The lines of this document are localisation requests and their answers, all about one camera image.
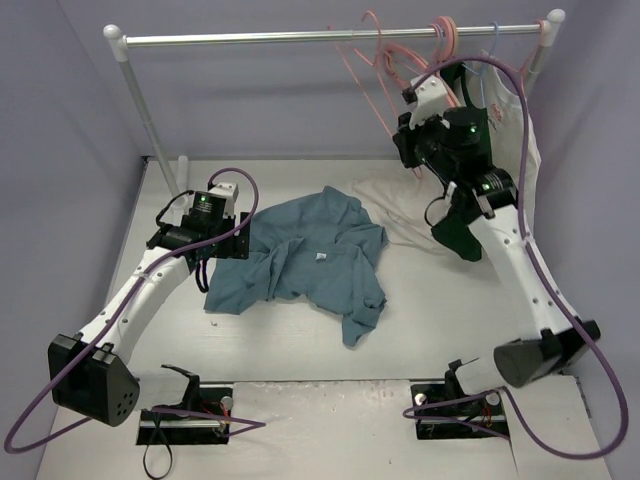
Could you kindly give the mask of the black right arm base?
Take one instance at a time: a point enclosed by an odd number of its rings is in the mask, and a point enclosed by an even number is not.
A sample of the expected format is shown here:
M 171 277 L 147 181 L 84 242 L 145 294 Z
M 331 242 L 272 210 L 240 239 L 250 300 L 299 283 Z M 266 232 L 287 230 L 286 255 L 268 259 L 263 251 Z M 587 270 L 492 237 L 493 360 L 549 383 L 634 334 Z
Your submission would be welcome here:
M 415 436 L 419 441 L 509 439 L 509 426 L 497 392 L 458 404 L 439 406 L 451 400 L 444 381 L 410 385 Z

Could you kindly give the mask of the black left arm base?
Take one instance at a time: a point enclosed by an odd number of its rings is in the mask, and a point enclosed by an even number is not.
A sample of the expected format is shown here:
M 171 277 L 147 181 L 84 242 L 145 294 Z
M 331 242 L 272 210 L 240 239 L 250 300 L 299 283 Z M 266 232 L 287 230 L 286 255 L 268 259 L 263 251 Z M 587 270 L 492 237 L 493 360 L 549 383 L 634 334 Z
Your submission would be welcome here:
M 227 418 L 234 405 L 230 384 L 205 384 L 200 390 L 192 414 L 141 411 L 137 424 L 138 446 L 211 446 L 229 443 L 230 424 L 209 415 Z

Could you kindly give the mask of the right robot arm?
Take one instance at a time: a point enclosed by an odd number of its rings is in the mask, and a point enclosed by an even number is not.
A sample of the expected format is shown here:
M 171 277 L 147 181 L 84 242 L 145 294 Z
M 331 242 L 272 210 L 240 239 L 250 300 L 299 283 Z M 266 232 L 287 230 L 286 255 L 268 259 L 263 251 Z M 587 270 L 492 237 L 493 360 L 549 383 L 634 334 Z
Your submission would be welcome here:
M 455 107 L 419 124 L 406 112 L 392 140 L 404 167 L 426 167 L 443 187 L 449 207 L 431 227 L 434 239 L 464 260 L 487 257 L 515 310 L 516 339 L 490 354 L 450 364 L 442 388 L 445 405 L 464 412 L 483 391 L 520 388 L 580 359 L 587 344 L 578 331 L 598 340 L 600 329 L 593 320 L 582 321 L 574 309 L 562 308 L 557 286 L 540 278 L 546 265 L 529 258 L 535 244 L 518 217 L 519 189 L 492 162 L 485 112 Z

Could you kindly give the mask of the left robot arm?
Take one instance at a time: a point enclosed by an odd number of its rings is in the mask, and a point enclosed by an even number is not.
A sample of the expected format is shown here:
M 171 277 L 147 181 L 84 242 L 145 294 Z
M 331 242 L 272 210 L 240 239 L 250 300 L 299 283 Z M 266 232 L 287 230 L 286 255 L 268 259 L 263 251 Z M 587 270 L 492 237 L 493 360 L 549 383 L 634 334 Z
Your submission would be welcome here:
M 180 224 L 156 221 L 135 271 L 100 314 L 75 335 L 51 342 L 51 395 L 58 406 L 112 427 L 136 410 L 164 407 L 180 420 L 198 411 L 198 375 L 170 364 L 158 377 L 128 367 L 142 333 L 177 287 L 194 276 L 204 289 L 211 258 L 248 256 L 249 222 L 235 212 L 237 185 L 220 182 L 187 194 L 193 204 Z

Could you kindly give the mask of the thin pink wire hanger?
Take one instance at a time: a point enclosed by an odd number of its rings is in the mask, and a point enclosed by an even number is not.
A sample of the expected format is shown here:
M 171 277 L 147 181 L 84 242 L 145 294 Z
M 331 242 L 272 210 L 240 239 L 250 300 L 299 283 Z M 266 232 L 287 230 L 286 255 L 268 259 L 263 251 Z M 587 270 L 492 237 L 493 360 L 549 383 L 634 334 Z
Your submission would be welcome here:
M 364 23 L 367 18 L 369 18 L 373 22 L 373 25 L 374 25 L 375 30 L 376 30 L 376 35 L 377 35 L 377 45 L 376 45 L 376 51 L 375 51 L 374 58 L 370 59 L 369 57 L 367 57 L 366 55 L 361 53 L 357 48 L 354 48 L 353 52 L 358 57 L 360 57 L 368 66 L 370 66 L 374 70 L 374 72 L 376 74 L 376 78 L 378 80 L 378 83 L 382 87 L 383 93 L 386 96 L 387 102 L 388 102 L 389 106 L 391 107 L 392 112 L 394 114 L 397 114 L 397 110 L 396 110 L 395 104 L 394 104 L 394 102 L 393 102 L 393 100 L 391 98 L 391 95 L 390 95 L 389 90 L 388 90 L 388 88 L 386 86 L 386 83 L 383 80 L 382 75 L 381 75 L 381 73 L 379 71 L 379 54 L 380 54 L 380 51 L 381 51 L 381 48 L 382 48 L 382 40 L 381 40 L 382 29 L 381 29 L 381 25 L 380 25 L 380 22 L 379 22 L 379 19 L 378 19 L 377 15 L 372 10 L 366 10 L 363 13 L 363 15 L 361 17 L 361 22 Z M 377 118 L 377 120 L 381 124 L 381 126 L 384 129 L 385 133 L 387 134 L 387 136 L 389 138 L 392 138 L 393 137 L 393 133 L 392 133 L 388 123 L 385 121 L 383 115 L 378 110 L 378 108 L 376 107 L 375 103 L 372 101 L 372 99 L 369 96 L 367 90 L 364 88 L 364 86 L 361 83 L 359 77 L 356 75 L 356 72 L 353 70 L 350 62 L 347 59 L 347 56 L 345 54 L 345 51 L 344 51 L 343 47 L 338 42 L 335 42 L 334 46 L 335 46 L 335 49 L 336 49 L 337 53 L 339 54 L 340 59 L 342 60 L 342 63 L 346 67 L 347 72 L 350 74 L 352 80 L 355 82 L 357 88 L 359 89 L 359 91 L 363 95 L 363 97 L 366 100 L 367 104 L 370 106 L 371 110 L 373 111 L 375 117 Z

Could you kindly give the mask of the blue t shirt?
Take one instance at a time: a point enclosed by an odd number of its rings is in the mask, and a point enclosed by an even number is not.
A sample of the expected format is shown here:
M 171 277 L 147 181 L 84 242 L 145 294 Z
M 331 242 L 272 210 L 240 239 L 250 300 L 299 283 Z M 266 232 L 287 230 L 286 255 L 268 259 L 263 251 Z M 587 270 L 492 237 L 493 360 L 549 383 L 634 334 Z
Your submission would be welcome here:
M 240 315 L 257 302 L 304 297 L 341 317 L 342 342 L 353 348 L 386 305 L 376 268 L 387 243 L 357 198 L 326 186 L 255 214 L 248 258 L 217 260 L 204 309 Z

